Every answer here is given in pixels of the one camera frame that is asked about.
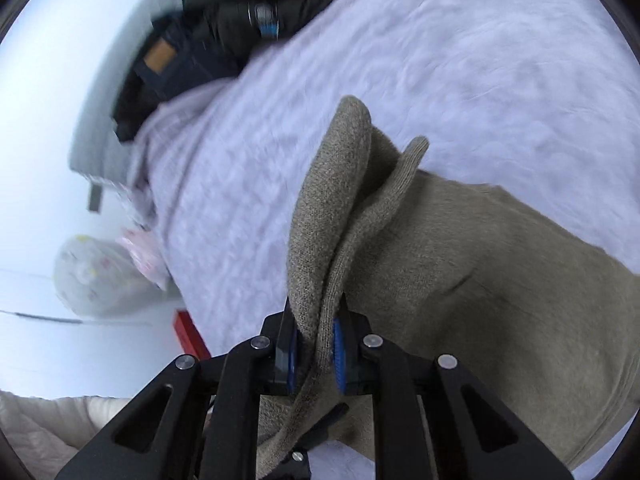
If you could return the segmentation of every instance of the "bed sheet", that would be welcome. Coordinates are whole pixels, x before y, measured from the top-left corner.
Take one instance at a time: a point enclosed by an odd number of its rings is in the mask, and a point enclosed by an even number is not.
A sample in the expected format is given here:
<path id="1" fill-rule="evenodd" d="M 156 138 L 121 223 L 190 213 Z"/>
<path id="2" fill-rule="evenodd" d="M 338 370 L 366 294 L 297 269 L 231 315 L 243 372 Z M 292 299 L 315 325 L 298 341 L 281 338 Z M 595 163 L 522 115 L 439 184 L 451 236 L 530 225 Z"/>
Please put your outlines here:
<path id="1" fill-rule="evenodd" d="M 213 354 L 284 306 L 296 197 L 345 94 L 399 147 L 428 136 L 423 169 L 499 184 L 639 272 L 640 67 L 598 0 L 335 0 L 136 138 L 132 199 Z"/>

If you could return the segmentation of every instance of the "plastic bag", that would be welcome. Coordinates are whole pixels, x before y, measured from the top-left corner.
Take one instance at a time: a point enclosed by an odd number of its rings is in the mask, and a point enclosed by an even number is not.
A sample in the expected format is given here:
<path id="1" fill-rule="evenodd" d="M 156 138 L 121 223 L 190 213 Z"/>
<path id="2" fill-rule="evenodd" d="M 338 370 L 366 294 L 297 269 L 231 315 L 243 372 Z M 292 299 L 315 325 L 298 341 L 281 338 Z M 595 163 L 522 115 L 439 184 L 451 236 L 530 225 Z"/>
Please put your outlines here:
<path id="1" fill-rule="evenodd" d="M 123 247 L 82 235 L 60 249 L 53 281 L 62 303 L 78 316 L 100 316 L 152 286 Z"/>
<path id="2" fill-rule="evenodd" d="M 171 275 L 152 232 L 126 229 L 118 243 L 129 251 L 136 268 L 146 279 L 167 290 Z"/>

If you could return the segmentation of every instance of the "white wall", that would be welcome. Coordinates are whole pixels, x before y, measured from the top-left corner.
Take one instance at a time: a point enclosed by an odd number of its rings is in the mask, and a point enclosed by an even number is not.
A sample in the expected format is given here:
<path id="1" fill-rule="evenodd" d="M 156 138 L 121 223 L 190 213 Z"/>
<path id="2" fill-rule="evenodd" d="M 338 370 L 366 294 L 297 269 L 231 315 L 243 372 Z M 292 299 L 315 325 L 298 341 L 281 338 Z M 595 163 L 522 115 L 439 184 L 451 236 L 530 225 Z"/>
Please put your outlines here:
<path id="1" fill-rule="evenodd" d="M 67 169 L 72 131 L 113 31 L 136 0 L 31 0 L 0 43 L 0 309 L 74 318 L 50 280 L 75 234 L 113 239 L 129 221 L 107 193 Z M 132 396 L 177 354 L 180 301 L 120 316 L 119 326 L 0 314 L 0 389 L 23 396 Z"/>

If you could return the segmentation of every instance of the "silver screw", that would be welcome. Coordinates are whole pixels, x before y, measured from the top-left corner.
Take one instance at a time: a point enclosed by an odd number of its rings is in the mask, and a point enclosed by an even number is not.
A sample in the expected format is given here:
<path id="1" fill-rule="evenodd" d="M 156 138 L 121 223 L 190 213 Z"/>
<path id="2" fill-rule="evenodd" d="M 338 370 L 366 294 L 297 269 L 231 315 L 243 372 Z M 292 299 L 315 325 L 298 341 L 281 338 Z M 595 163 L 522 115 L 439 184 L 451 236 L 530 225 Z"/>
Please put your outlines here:
<path id="1" fill-rule="evenodd" d="M 188 370 L 196 364 L 196 358 L 192 355 L 181 355 L 175 360 L 175 366 L 180 370 Z"/>
<path id="2" fill-rule="evenodd" d="M 368 348 L 380 348 L 384 340 L 378 334 L 369 334 L 364 336 L 362 342 Z"/>
<path id="3" fill-rule="evenodd" d="M 256 350 L 262 350 L 263 348 L 268 348 L 271 344 L 271 340 L 265 335 L 257 335 L 253 339 L 251 339 L 251 346 Z"/>
<path id="4" fill-rule="evenodd" d="M 453 370 L 453 368 L 458 366 L 458 360 L 453 357 L 453 355 L 442 354 L 440 357 L 438 357 L 438 364 L 445 370 Z"/>

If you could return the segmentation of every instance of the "olive brown garment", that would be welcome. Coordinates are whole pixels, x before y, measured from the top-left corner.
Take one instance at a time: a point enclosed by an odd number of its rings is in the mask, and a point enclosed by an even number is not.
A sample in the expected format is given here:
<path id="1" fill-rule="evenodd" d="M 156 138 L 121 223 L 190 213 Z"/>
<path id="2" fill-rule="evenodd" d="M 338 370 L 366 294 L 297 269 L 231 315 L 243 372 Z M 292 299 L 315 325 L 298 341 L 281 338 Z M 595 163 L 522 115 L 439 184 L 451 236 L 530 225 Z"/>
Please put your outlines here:
<path id="1" fill-rule="evenodd" d="M 296 203 L 289 299 L 303 336 L 300 387 L 265 398 L 258 476 L 337 402 L 332 321 L 349 308 L 405 351 L 457 356 L 569 467 L 610 433 L 640 351 L 640 277 L 500 187 L 418 170 L 366 106 L 344 98 Z M 334 438 L 373 459 L 370 401 Z"/>

